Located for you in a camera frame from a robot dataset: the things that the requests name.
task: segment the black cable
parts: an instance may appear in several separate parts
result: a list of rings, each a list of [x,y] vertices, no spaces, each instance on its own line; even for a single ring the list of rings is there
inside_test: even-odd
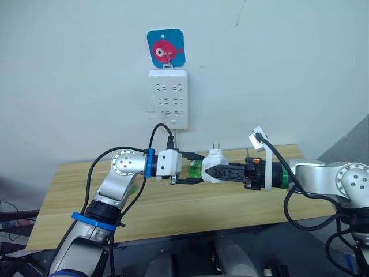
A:
[[[356,275],[356,274],[354,274],[354,273],[352,273],[350,270],[348,270],[348,269],[346,269],[346,268],[344,268],[343,266],[341,266],[341,265],[339,265],[339,264],[337,264],[336,263],[336,261],[334,261],[333,260],[333,258],[331,257],[331,255],[330,255],[330,244],[331,244],[331,242],[335,239],[335,238],[337,238],[337,237],[339,237],[339,236],[341,236],[341,235],[344,235],[344,234],[348,234],[348,233],[350,233],[351,232],[351,228],[349,228],[349,229],[347,229],[347,230],[344,230],[344,231],[340,231],[340,232],[337,232],[337,233],[335,233],[335,234],[333,234],[333,235],[331,235],[329,238],[328,238],[328,240],[327,240],[327,242],[326,242],[326,245],[325,245],[325,253],[326,253],[326,255],[327,255],[327,258],[328,258],[328,260],[335,266],[335,267],[337,267],[337,268],[339,268],[340,270],[342,270],[343,272],[345,272],[345,273],[347,273],[348,275],[350,275],[350,276],[353,276],[353,277],[360,277],[359,275]]]
[[[10,241],[15,241],[17,238],[19,238],[21,235],[18,235],[18,236],[16,236],[15,238],[11,238],[10,237],[10,233],[8,232],[7,233],[7,238],[10,240]]]
[[[144,191],[145,184],[146,184],[146,177],[144,177],[144,180],[142,181],[140,191],[137,193],[136,197],[132,200],[132,202],[127,206],[127,208],[125,208],[125,210],[119,216],[119,222],[122,220],[124,215],[129,211],[129,209],[133,206],[133,204],[138,200],[138,198],[140,197],[140,195]]]
[[[114,231],[110,232],[110,243],[109,243],[109,260],[110,260],[110,271],[111,277],[115,277],[115,266],[114,266]]]
[[[36,221],[36,219],[32,219],[32,218],[21,218],[21,219],[29,220],[29,221]]]
[[[99,162],[99,160],[104,157],[105,155],[117,151],[117,150],[121,150],[121,149],[130,149],[133,151],[137,151],[137,152],[143,152],[143,150],[138,149],[138,148],[133,148],[133,147],[125,147],[125,146],[119,146],[119,147],[114,147],[111,148],[109,150],[106,150],[104,153],[100,154],[100,156],[98,156],[92,163],[89,171],[88,171],[88,175],[87,175],[87,182],[86,182],[86,195],[85,195],[85,202],[83,204],[82,210],[80,212],[80,214],[83,214],[87,208],[88,205],[88,199],[89,199],[89,195],[90,195],[90,187],[91,187],[91,177],[92,177],[92,171],[94,169],[94,167],[96,166],[96,164]]]
[[[171,130],[168,128],[168,126],[165,125],[165,124],[159,123],[152,130],[151,137],[150,137],[150,142],[149,142],[149,148],[151,148],[151,146],[152,146],[154,135],[156,133],[157,128],[159,128],[159,127],[164,127],[167,130],[168,134],[169,134],[169,138],[168,139],[173,140],[173,134],[172,134]],[[134,203],[136,203],[136,201],[138,200],[138,198],[141,196],[142,192],[144,191],[145,184],[146,184],[146,176],[144,176],[144,179],[142,180],[142,185],[141,185],[140,191],[137,193],[136,197],[132,200],[132,202],[127,206],[127,208],[125,208],[125,210],[119,216],[119,218],[117,220],[117,223],[116,223],[117,225],[121,222],[122,218],[126,215],[126,213],[130,210],[130,208],[134,205]],[[111,236],[110,236],[109,256],[110,256],[110,271],[111,271],[111,276],[112,277],[115,277],[113,251],[114,251],[114,231],[111,232]]]
[[[337,232],[341,231],[341,221],[339,218],[336,219],[336,229]],[[347,247],[349,247],[351,250],[354,250],[355,248],[341,235],[338,236],[340,238],[340,240],[342,240],[342,242],[344,244],[346,244]]]
[[[151,148],[151,146],[152,146],[152,141],[153,141],[153,139],[154,139],[154,135],[155,135],[155,133],[156,133],[157,128],[159,128],[159,127],[164,127],[164,128],[167,130],[167,132],[168,132],[169,136],[171,136],[171,137],[172,137],[172,139],[174,138],[174,136],[173,136],[173,133],[172,133],[171,129],[169,129],[167,125],[165,125],[165,124],[163,124],[163,123],[159,123],[159,124],[157,124],[157,125],[154,127],[154,129],[152,130],[151,138],[150,138],[150,143],[149,143],[149,148]]]
[[[331,216],[330,218],[328,218],[326,221],[324,221],[323,223],[316,225],[316,226],[311,226],[311,227],[306,227],[306,226],[302,226],[300,224],[298,224],[297,222],[295,222],[291,216],[289,215],[288,212],[288,202],[289,199],[291,198],[292,194],[295,192],[296,187],[300,190],[300,192],[307,198],[311,198],[311,199],[323,199],[323,200],[327,200],[329,202],[331,202],[336,210],[338,208],[338,203],[335,202],[334,200],[332,200],[329,197],[323,196],[323,195],[310,195],[308,194],[303,187],[301,186],[300,181],[298,180],[297,176],[292,172],[291,168],[289,167],[288,163],[286,162],[286,160],[282,157],[282,155],[279,153],[279,151],[267,140],[263,137],[263,135],[261,135],[260,133],[257,133],[255,135],[256,139],[259,142],[265,143],[270,150],[272,150],[272,152],[275,154],[275,156],[277,157],[277,159],[280,161],[280,163],[282,164],[282,166],[286,169],[288,175],[290,176],[290,178],[292,179],[292,181],[295,183],[295,185],[293,187],[291,187],[291,189],[289,190],[289,192],[287,193],[286,198],[284,199],[284,204],[283,204],[283,210],[284,210],[284,214],[286,216],[286,218],[288,219],[288,221],[294,225],[296,228],[299,228],[301,230],[308,230],[308,231],[315,231],[315,230],[319,230],[321,228],[324,228],[325,226],[327,226],[329,223],[331,223],[332,221],[334,221],[337,217],[336,215]]]
[[[6,204],[8,204],[8,205],[10,205],[10,206],[12,206],[12,207],[14,207],[15,209],[16,209],[16,211],[17,212],[19,212],[19,209],[17,208],[17,206],[15,206],[14,204],[12,204],[12,203],[10,203],[10,202],[8,202],[8,201],[6,201],[6,200],[0,200],[0,215],[1,215],[1,213],[2,213],[2,202],[4,202],[4,203],[6,203]],[[22,224],[18,221],[18,219],[16,220],[16,222],[20,225],[20,226],[22,226]],[[10,240],[10,241],[15,241],[17,238],[19,238],[20,236],[22,236],[22,235],[18,235],[18,236],[16,236],[15,238],[11,238],[10,237],[10,233],[8,232],[7,233],[7,238]]]
[[[283,167],[286,169],[286,171],[288,172],[288,175],[290,176],[290,178],[293,180],[293,182],[295,183],[295,185],[298,187],[298,189],[300,190],[300,192],[306,196],[307,198],[311,198],[311,199],[324,199],[327,200],[329,202],[331,202],[335,207],[338,207],[338,203],[336,201],[334,201],[333,199],[323,196],[323,195],[310,195],[308,194],[303,187],[301,186],[300,181],[298,180],[298,178],[296,177],[296,175],[292,172],[291,168],[289,167],[288,163],[286,162],[286,160],[282,157],[282,155],[279,153],[279,151],[267,140],[263,137],[262,134],[257,133],[256,138],[258,141],[265,143],[273,152],[273,154],[275,154],[275,156],[277,157],[277,159],[281,162],[281,164],[283,165]]]
[[[343,215],[343,214],[335,214],[335,215],[332,215],[327,220],[325,220],[324,222],[322,222],[321,224],[318,224],[316,226],[302,226],[302,225],[298,224],[296,221],[294,221],[291,218],[291,216],[289,215],[289,212],[288,212],[289,199],[291,198],[291,196],[295,192],[295,190],[296,190],[296,185],[294,185],[293,187],[291,187],[291,189],[287,193],[286,198],[284,199],[284,202],[283,202],[283,211],[284,211],[284,214],[285,214],[287,220],[292,225],[294,225],[296,228],[299,228],[299,229],[304,230],[304,231],[316,231],[316,230],[319,230],[321,228],[326,227],[327,225],[329,225],[335,219],[346,217],[346,215]]]

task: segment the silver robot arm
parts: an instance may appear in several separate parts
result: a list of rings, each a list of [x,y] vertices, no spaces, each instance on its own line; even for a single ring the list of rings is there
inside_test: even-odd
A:
[[[272,151],[269,148],[269,140],[260,127],[253,130],[250,140],[257,151],[264,149],[267,152],[265,163],[271,166],[272,157],[268,153],[273,152],[276,155],[278,153],[276,149]],[[318,160],[291,160],[289,168],[296,175],[305,196],[312,198],[323,196],[331,199],[337,214],[341,215],[337,219],[349,225],[348,230],[337,231],[328,239],[326,244],[328,258],[335,266],[340,267],[330,257],[329,245],[340,233],[351,233],[356,242],[352,248],[359,267],[359,275],[369,276],[369,166],[355,162],[325,164]],[[294,190],[295,185],[292,183],[288,189]]]
[[[111,159],[111,169],[83,214],[73,213],[75,220],[69,228],[52,261],[49,274],[65,273],[100,276],[108,259],[104,245],[111,232],[120,225],[121,210],[137,175],[171,178],[174,184],[182,166],[182,154],[168,149],[155,155],[153,149],[143,154],[122,149]]]

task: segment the electric cord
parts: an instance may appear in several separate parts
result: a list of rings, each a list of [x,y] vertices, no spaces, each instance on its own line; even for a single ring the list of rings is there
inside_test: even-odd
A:
[[[157,128],[159,128],[159,127],[164,127],[167,130],[168,134],[169,134],[168,140],[171,139],[173,141],[174,136],[173,136],[173,133],[172,133],[171,129],[169,129],[167,125],[165,125],[163,123],[159,123],[152,130],[151,137],[150,137],[149,148],[151,148],[151,146],[152,146],[152,141],[154,139],[154,135],[156,133]]]
[[[332,236],[329,237],[329,239],[327,240],[327,243],[325,245],[325,252],[326,252],[326,255],[327,255],[327,258],[328,260],[335,266],[337,267],[338,269],[344,271],[345,273],[347,273],[348,275],[350,276],[354,276],[354,277],[360,277],[359,275],[356,275],[354,273],[352,273],[351,271],[349,271],[348,269],[342,267],[341,265],[339,265],[337,262],[335,262],[331,255],[330,255],[330,251],[329,251],[329,248],[330,248],[330,244],[332,242],[332,240],[334,240],[336,237],[339,237],[345,244],[347,243],[347,245],[352,249],[353,247],[342,237],[342,235],[344,234],[348,234],[351,232],[351,229],[347,229],[347,230],[344,230],[344,231],[341,231],[341,223],[340,223],[340,218],[342,217],[347,217],[347,218],[350,218],[348,215],[344,215],[344,214],[339,214],[339,213],[336,213],[335,215],[331,216],[330,218],[328,218],[327,220],[325,220],[323,223],[319,224],[319,225],[316,225],[316,226],[311,226],[311,227],[307,227],[307,226],[302,226],[300,224],[298,224],[297,222],[295,222],[289,215],[289,212],[288,212],[288,202],[289,202],[289,199],[291,198],[292,194],[295,192],[296,188],[298,188],[300,190],[300,192],[308,197],[308,198],[311,198],[311,199],[324,199],[324,200],[327,200],[329,202],[331,202],[336,210],[338,208],[338,203],[335,202],[334,200],[326,197],[326,196],[313,196],[313,195],[310,195],[308,194],[304,189],[303,187],[301,186],[301,183],[299,182],[297,176],[292,172],[291,168],[289,167],[288,163],[285,161],[285,159],[282,157],[282,155],[279,153],[278,150],[276,150],[276,148],[268,141],[266,140],[263,135],[261,135],[260,133],[257,133],[256,135],[256,139],[259,141],[259,142],[262,142],[262,143],[265,143],[271,150],[272,152],[275,154],[275,156],[278,158],[278,160],[281,162],[282,166],[284,166],[284,168],[287,170],[288,172],[288,175],[290,176],[290,178],[293,180],[293,182],[295,183],[293,187],[290,188],[289,192],[287,193],[287,196],[284,200],[284,204],[283,204],[283,210],[284,210],[284,214],[286,216],[286,218],[288,219],[288,221],[294,225],[295,227],[299,228],[299,229],[302,229],[302,230],[307,230],[307,231],[314,231],[314,230],[319,230],[321,228],[324,228],[326,227],[328,224],[330,224],[332,221],[336,220],[336,223],[337,223],[337,232],[335,234],[333,234]]]
[[[339,218],[336,219],[336,229],[337,229],[337,232],[341,231],[341,221]],[[344,244],[346,244],[348,248],[350,248],[351,250],[355,249],[343,236],[339,235],[338,237]]]
[[[109,262],[111,277],[115,277],[115,266],[114,266],[114,234],[115,231],[110,232],[110,243],[109,243]]]
[[[344,214],[334,214],[330,218],[326,219],[324,222],[322,222],[322,223],[320,223],[316,226],[303,226],[303,225],[298,224],[296,221],[294,221],[291,218],[291,216],[289,215],[289,212],[288,212],[289,199],[291,198],[291,196],[293,195],[295,190],[296,190],[296,185],[291,187],[291,189],[287,193],[286,198],[284,199],[284,202],[283,202],[283,211],[284,211],[284,214],[285,214],[287,220],[292,225],[294,225],[296,228],[299,228],[299,229],[304,230],[304,231],[316,231],[316,230],[319,230],[319,229],[322,229],[322,228],[326,227],[327,225],[329,225],[332,221],[334,221],[336,219],[339,219],[339,218],[342,218],[342,217],[348,217]]]
[[[154,135],[156,133],[156,130],[159,127],[164,127],[169,136],[168,136],[168,143],[167,143],[167,148],[170,146],[170,143],[173,143],[173,134],[171,132],[171,130],[168,128],[167,125],[159,123],[157,124],[152,133],[151,133],[151,137],[150,137],[150,142],[149,142],[149,148],[151,148],[152,143],[153,143],[153,139],[154,139]],[[140,188],[140,191],[137,193],[136,197],[132,200],[132,202],[127,206],[127,208],[125,208],[125,210],[119,215],[119,218],[117,220],[117,224],[119,224],[122,220],[122,218],[126,215],[126,213],[128,213],[128,211],[130,210],[130,208],[134,205],[134,203],[136,203],[136,201],[139,199],[139,197],[141,196],[142,192],[144,191],[145,188],[145,184],[146,184],[146,176],[144,176],[144,179],[142,180],[142,185]],[[115,277],[115,267],[114,267],[114,231],[111,232],[110,235],[110,243],[109,243],[109,257],[110,257],[110,271],[111,271],[111,277]]]
[[[295,183],[293,187],[291,187],[291,189],[289,190],[289,192],[287,193],[287,196],[284,200],[284,204],[283,204],[283,210],[284,210],[284,214],[286,216],[286,218],[288,219],[288,221],[294,225],[296,228],[299,228],[301,230],[308,230],[308,231],[315,231],[315,230],[319,230],[321,228],[324,228],[325,226],[327,226],[329,223],[331,223],[332,221],[334,221],[337,216],[333,215],[330,218],[328,218],[326,221],[324,221],[323,223],[317,225],[317,226],[311,226],[311,227],[306,227],[306,226],[302,226],[300,224],[298,224],[297,222],[295,222],[291,216],[289,215],[288,212],[288,202],[289,199],[291,198],[292,194],[295,192],[296,188],[299,189],[299,191],[307,198],[311,198],[311,199],[323,199],[323,200],[327,200],[329,202],[331,202],[336,210],[338,208],[338,203],[335,202],[334,200],[332,200],[329,197],[323,196],[323,195],[310,195],[308,194],[303,187],[301,186],[300,181],[298,180],[297,176],[292,172],[291,168],[289,167],[288,163],[286,162],[286,160],[282,157],[282,155],[279,153],[279,151],[267,140],[263,137],[263,135],[261,135],[260,133],[257,133],[256,135],[256,139],[259,142],[265,143],[271,150],[272,152],[275,154],[275,156],[277,157],[277,159],[280,161],[280,163],[282,164],[282,166],[286,169],[288,175],[290,176],[291,180]]]
[[[17,208],[17,206],[15,206],[14,204],[6,201],[6,200],[0,200],[0,216],[1,216],[1,213],[2,213],[2,202],[12,206],[14,209],[16,209],[17,212],[19,212],[19,209]],[[18,221],[18,219],[16,220],[16,222],[18,223],[18,225],[22,226],[22,224]],[[21,237],[22,235],[17,235],[15,238],[11,238],[10,237],[10,233],[8,232],[7,233],[7,238],[10,240],[10,241],[15,241],[16,239],[18,239],[19,237]]]
[[[331,235],[331,236],[328,238],[328,240],[327,240],[327,242],[326,242],[326,244],[325,244],[325,253],[326,253],[326,255],[327,255],[328,260],[329,260],[329,261],[330,261],[330,262],[331,262],[335,267],[337,267],[338,269],[342,270],[343,272],[347,273],[347,274],[348,274],[348,275],[350,275],[350,276],[353,276],[353,277],[360,277],[359,275],[356,275],[356,274],[354,274],[353,272],[351,272],[350,270],[348,270],[348,269],[344,268],[343,266],[339,265],[335,260],[333,260],[332,256],[330,255],[330,244],[331,244],[331,242],[332,242],[335,238],[337,238],[337,237],[339,237],[339,236],[342,236],[342,235],[344,235],[344,234],[348,234],[348,233],[350,233],[350,232],[351,232],[351,228],[346,229],[346,230],[344,230],[344,231],[336,232],[336,233],[334,233],[333,235]]]

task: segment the pink fish sticker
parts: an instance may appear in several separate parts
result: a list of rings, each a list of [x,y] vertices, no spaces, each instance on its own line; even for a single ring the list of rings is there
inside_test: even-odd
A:
[[[169,60],[173,61],[177,53],[183,53],[183,49],[177,49],[175,46],[167,40],[158,40],[153,45],[153,55],[156,60],[162,63],[168,63]]]

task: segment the white plug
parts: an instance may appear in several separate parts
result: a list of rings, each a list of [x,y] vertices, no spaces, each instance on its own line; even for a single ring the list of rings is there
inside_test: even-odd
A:
[[[221,149],[210,149],[209,154],[202,160],[202,166],[201,166],[201,178],[205,182],[211,182],[211,183],[223,183],[224,182],[222,180],[215,179],[214,177],[206,173],[207,169],[213,166],[217,166],[218,164],[229,164],[229,161],[227,158],[223,156]]]
[[[189,125],[188,75],[185,70],[151,70],[156,115],[170,129],[186,129]]]

